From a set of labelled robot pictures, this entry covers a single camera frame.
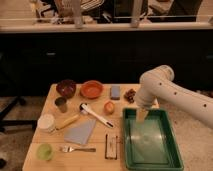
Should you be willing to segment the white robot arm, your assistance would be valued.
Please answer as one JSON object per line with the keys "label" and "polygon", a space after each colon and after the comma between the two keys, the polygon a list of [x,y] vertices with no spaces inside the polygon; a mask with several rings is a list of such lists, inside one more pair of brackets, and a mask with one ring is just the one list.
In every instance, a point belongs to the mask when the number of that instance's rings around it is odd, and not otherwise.
{"label": "white robot arm", "polygon": [[135,94],[137,106],[149,110],[156,98],[162,98],[213,129],[213,98],[178,86],[173,80],[174,71],[168,65],[144,72]]}

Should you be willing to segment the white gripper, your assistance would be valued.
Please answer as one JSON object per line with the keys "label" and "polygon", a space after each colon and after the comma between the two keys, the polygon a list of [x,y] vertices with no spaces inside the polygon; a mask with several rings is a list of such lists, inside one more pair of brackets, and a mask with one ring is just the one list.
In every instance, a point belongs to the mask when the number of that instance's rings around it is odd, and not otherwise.
{"label": "white gripper", "polygon": [[145,88],[139,88],[137,90],[134,100],[137,106],[140,107],[136,110],[136,121],[138,123],[144,122],[146,116],[148,115],[147,110],[158,106],[156,97]]}

